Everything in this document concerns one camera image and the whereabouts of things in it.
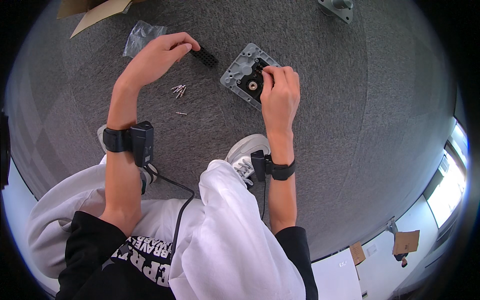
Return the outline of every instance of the left hand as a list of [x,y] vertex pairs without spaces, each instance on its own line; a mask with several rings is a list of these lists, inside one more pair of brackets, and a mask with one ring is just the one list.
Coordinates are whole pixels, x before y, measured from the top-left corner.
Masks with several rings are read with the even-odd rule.
[[200,45],[186,32],[159,36],[148,43],[128,64],[119,81],[130,88],[140,90],[162,77],[174,62],[191,49],[200,50]]

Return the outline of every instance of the black cable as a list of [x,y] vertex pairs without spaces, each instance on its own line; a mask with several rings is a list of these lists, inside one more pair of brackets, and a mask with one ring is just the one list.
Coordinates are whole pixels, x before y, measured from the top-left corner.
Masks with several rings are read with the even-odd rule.
[[265,191],[267,189],[267,180],[265,180],[265,185],[264,185],[264,212],[262,212],[262,221],[264,220],[264,215],[265,215]]
[[173,241],[172,241],[172,253],[170,254],[170,264],[172,263],[172,259],[173,259],[173,254],[175,253],[175,249],[177,248],[177,239],[178,239],[178,235],[179,235],[179,229],[180,229],[180,221],[181,221],[181,215],[183,214],[183,211],[185,210],[185,208],[187,207],[187,205],[193,200],[193,198],[195,197],[195,192],[192,191],[191,189],[187,188],[186,186],[182,185],[182,184],[179,184],[173,180],[170,180],[166,177],[163,177],[161,175],[159,175],[158,173],[154,172],[152,169],[149,168],[149,170],[157,177],[165,180],[166,182],[169,182],[173,185],[176,185],[178,187],[181,187],[182,189],[184,190],[187,190],[189,192],[192,193],[192,195],[190,196],[190,198],[188,198],[188,200],[182,205],[180,211],[179,211],[179,215],[177,217],[177,224],[175,225],[175,233],[173,234]]

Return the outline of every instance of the plastic bag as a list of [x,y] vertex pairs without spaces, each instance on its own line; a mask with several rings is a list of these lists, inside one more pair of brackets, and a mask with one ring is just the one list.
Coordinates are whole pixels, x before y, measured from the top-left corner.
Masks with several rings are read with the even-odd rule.
[[128,36],[127,44],[122,56],[134,58],[151,40],[164,35],[167,32],[165,26],[151,26],[142,20],[138,21]]

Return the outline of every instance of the white sweatpants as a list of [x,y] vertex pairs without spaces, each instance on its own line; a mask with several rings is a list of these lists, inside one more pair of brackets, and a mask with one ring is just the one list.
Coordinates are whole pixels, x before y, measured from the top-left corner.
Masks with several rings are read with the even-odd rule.
[[[260,219],[255,197],[234,168],[212,161],[199,182],[202,200],[183,212],[170,268],[179,300],[305,299],[302,278]],[[172,241],[185,200],[142,200],[133,236]],[[27,239],[34,261],[57,278],[75,211],[100,216],[105,209],[105,165],[74,174],[53,187],[32,210]]]

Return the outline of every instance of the forearm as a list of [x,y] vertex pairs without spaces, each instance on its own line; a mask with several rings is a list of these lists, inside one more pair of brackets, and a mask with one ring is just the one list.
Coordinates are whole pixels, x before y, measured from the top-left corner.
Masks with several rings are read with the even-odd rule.
[[[123,130],[137,123],[138,90],[129,87],[120,77],[112,92],[107,127]],[[130,152],[107,151],[105,173],[106,207],[100,217],[129,236],[141,218],[140,172]]]
[[[277,165],[290,165],[294,160],[293,133],[267,133],[271,148],[272,161]],[[297,195],[295,174],[287,180],[270,180],[268,192],[268,211],[272,233],[295,226],[297,220]]]

